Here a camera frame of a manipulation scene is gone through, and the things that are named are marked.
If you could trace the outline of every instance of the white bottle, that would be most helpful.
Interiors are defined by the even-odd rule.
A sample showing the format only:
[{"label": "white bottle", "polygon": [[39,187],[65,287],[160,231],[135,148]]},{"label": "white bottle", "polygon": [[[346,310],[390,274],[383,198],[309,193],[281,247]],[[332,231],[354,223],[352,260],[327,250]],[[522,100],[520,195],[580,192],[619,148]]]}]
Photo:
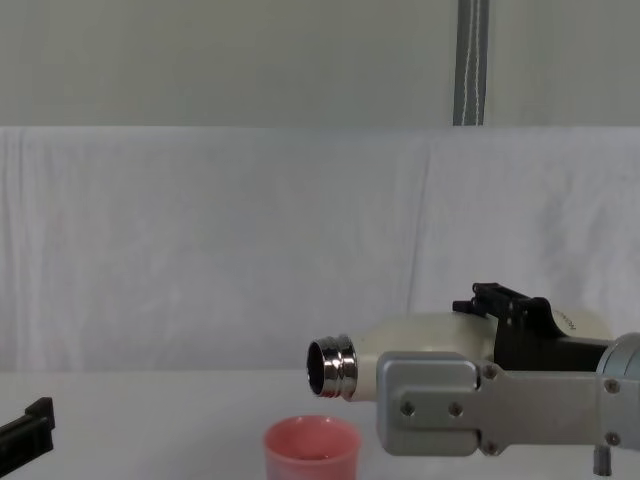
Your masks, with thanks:
[{"label": "white bottle", "polygon": [[[611,340],[606,324],[590,312],[553,310],[571,337]],[[325,337],[309,346],[307,374],[314,394],[375,401],[376,367],[385,352],[456,352],[491,360],[497,320],[463,313],[426,313],[390,319],[364,335]]]}]

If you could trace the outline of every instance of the white fabric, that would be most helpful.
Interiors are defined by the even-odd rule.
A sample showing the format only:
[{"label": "white fabric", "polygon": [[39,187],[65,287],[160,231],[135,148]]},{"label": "white fabric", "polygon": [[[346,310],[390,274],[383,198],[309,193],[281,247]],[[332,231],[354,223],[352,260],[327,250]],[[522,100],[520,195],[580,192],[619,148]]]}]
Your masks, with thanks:
[{"label": "white fabric", "polygon": [[2,137],[2,365],[302,366],[407,308],[420,133],[26,129]]},{"label": "white fabric", "polygon": [[640,130],[464,130],[430,151],[412,308],[499,282],[640,330]]},{"label": "white fabric", "polygon": [[299,368],[475,281],[637,330],[639,133],[6,129],[0,365]]}]

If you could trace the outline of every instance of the plastic cup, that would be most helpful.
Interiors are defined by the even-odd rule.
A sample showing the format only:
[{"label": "plastic cup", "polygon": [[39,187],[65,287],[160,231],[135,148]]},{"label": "plastic cup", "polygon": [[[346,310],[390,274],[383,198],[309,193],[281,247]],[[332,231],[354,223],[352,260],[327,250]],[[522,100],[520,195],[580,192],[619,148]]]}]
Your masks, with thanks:
[{"label": "plastic cup", "polygon": [[292,417],[267,430],[267,480],[355,480],[360,434],[320,415]]}]

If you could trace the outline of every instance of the silver bottle neck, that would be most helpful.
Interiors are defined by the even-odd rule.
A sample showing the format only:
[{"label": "silver bottle neck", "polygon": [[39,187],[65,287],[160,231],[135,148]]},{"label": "silver bottle neck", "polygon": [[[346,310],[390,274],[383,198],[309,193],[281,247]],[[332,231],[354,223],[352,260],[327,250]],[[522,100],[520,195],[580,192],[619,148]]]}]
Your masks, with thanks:
[{"label": "silver bottle neck", "polygon": [[318,397],[349,400],[356,390],[358,364],[353,342],[346,335],[311,342],[307,352],[307,377]]}]

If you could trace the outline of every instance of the black mount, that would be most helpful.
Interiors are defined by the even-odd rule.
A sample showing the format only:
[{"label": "black mount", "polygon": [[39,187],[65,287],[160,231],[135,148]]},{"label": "black mount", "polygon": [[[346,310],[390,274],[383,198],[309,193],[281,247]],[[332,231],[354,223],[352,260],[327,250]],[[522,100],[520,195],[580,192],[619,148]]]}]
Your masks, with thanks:
[{"label": "black mount", "polygon": [[55,426],[53,401],[43,397],[28,406],[24,416],[0,427],[0,477],[53,450]]},{"label": "black mount", "polygon": [[546,298],[498,283],[476,283],[474,297],[453,311],[498,319],[493,361],[504,370],[594,372],[609,342],[566,335]]}]

